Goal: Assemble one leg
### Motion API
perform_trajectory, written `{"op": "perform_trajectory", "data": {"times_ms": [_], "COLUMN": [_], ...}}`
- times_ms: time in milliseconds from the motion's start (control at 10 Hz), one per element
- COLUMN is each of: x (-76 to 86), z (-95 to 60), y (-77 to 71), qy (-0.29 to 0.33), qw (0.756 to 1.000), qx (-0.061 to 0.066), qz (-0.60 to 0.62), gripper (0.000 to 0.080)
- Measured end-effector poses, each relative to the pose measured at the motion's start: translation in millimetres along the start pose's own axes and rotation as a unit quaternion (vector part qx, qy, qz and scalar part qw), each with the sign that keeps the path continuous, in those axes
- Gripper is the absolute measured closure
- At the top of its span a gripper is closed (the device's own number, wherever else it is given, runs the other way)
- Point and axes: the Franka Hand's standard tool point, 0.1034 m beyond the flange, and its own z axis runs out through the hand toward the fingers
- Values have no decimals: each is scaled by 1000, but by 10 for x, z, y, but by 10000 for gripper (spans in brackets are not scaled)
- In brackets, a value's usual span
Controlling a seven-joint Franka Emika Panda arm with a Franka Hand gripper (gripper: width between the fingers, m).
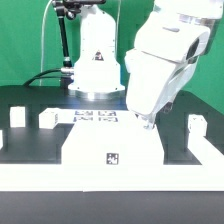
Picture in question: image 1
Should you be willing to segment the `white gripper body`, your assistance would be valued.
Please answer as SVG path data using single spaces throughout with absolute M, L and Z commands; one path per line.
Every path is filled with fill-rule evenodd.
M 152 118 L 190 81 L 197 60 L 175 63 L 132 49 L 126 53 L 125 63 L 130 73 L 127 108 Z

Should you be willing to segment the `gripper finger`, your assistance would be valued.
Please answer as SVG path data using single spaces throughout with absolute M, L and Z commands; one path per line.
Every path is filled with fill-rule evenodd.
M 144 128 L 147 130 L 153 130 L 155 127 L 155 123 L 151 123 L 150 121 L 147 121 L 146 124 L 144 125 Z

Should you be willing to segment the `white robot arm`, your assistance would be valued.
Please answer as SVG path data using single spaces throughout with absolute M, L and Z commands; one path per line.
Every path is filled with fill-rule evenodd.
M 207 53 L 224 0 L 154 0 L 153 9 L 125 54 L 127 109 L 151 129 Z M 95 4 L 81 7 L 80 57 L 71 89 L 88 98 L 120 86 L 115 22 Z

